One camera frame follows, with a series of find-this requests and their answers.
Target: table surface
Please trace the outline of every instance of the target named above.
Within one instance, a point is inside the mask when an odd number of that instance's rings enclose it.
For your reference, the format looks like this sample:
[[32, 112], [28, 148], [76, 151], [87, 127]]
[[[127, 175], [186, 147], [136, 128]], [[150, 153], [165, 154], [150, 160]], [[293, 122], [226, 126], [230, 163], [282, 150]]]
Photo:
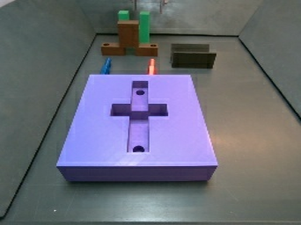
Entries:
[[[3, 223], [301, 221], [301, 126], [237, 38], [152, 36], [160, 74], [191, 74], [218, 169], [209, 182], [68, 183], [55, 165], [90, 74], [98, 36]], [[173, 69], [171, 43], [209, 43], [213, 69]], [[111, 58], [112, 74], [144, 74], [150, 57]]]

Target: circular hole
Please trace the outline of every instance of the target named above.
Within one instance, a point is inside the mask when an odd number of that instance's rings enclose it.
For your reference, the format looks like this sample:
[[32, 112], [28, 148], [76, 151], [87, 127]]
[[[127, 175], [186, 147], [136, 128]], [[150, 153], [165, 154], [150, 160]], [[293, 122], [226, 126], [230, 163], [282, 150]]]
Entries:
[[144, 94], [144, 90], [138, 90], [138, 91], [136, 91], [136, 94], [138, 94], [138, 95], [143, 95], [143, 94]]
[[132, 152], [144, 152], [144, 148], [140, 145], [138, 145], [134, 147]]

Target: cross-shaped cutout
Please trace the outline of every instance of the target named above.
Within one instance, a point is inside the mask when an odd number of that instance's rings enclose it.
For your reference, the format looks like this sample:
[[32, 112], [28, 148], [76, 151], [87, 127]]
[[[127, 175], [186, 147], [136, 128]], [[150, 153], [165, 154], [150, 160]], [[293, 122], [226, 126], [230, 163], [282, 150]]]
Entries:
[[132, 81], [131, 103], [111, 104], [111, 116], [130, 116], [128, 152], [150, 152], [150, 116], [169, 116], [167, 104], [148, 104], [148, 81]]

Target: purple box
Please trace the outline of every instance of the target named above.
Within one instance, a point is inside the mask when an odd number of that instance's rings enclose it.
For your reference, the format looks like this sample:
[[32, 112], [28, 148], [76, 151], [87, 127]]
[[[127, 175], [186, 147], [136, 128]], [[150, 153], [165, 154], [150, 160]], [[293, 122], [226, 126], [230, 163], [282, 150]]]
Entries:
[[209, 180], [218, 161], [190, 75], [90, 75], [56, 167], [68, 181]]

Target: brown wooden block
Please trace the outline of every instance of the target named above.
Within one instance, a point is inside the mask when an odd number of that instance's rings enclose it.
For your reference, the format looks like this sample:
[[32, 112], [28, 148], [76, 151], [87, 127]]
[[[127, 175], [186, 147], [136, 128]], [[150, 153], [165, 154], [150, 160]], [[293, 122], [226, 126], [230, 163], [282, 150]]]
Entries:
[[135, 51], [136, 56], [158, 56], [158, 44], [139, 44]]
[[126, 49], [119, 43], [103, 43], [102, 55], [126, 55]]
[[119, 44], [120, 47], [139, 46], [139, 21], [120, 20], [118, 22]]

